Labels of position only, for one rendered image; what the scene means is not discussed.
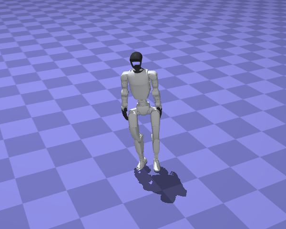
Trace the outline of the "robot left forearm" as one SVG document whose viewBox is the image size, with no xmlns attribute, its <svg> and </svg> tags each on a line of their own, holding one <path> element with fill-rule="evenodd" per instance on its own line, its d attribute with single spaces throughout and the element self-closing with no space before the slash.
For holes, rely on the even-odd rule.
<svg viewBox="0 0 286 229">
<path fill-rule="evenodd" d="M 155 101 L 155 106 L 156 108 L 157 107 L 160 107 L 160 109 L 162 108 L 162 105 L 161 105 L 161 100 L 160 100 L 160 92 L 158 90 L 158 96 L 154 96 L 154 101 Z"/>
</svg>

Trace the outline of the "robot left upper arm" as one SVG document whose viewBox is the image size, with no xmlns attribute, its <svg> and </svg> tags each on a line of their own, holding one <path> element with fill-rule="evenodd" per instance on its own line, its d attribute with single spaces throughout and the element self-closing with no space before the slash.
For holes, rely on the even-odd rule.
<svg viewBox="0 0 286 229">
<path fill-rule="evenodd" d="M 158 96 L 158 74 L 156 71 L 148 71 L 148 76 L 152 83 L 152 96 Z"/>
</svg>

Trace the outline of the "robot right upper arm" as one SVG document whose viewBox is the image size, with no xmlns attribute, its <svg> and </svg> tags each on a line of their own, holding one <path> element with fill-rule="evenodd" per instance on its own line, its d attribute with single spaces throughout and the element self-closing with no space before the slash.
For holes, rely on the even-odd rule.
<svg viewBox="0 0 286 229">
<path fill-rule="evenodd" d="M 123 72 L 121 75 L 121 85 L 122 85 L 122 96 L 128 96 L 129 90 L 128 90 L 128 72 Z"/>
</svg>

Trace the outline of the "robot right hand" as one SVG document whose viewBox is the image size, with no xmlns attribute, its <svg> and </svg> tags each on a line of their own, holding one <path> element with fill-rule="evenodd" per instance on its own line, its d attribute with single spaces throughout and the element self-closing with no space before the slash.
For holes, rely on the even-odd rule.
<svg viewBox="0 0 286 229">
<path fill-rule="evenodd" d="M 123 112 L 123 116 L 124 116 L 124 118 L 126 119 L 126 120 L 128 120 L 128 116 L 127 116 L 127 108 L 124 108 L 124 111 L 122 110 L 122 112 Z"/>
</svg>

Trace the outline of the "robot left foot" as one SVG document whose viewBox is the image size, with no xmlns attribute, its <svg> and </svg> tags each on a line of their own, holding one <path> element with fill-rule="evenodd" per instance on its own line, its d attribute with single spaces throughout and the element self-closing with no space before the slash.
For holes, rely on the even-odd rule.
<svg viewBox="0 0 286 229">
<path fill-rule="evenodd" d="M 153 169 L 154 171 L 160 171 L 160 164 L 159 164 L 159 161 L 156 160 L 153 160 Z"/>
</svg>

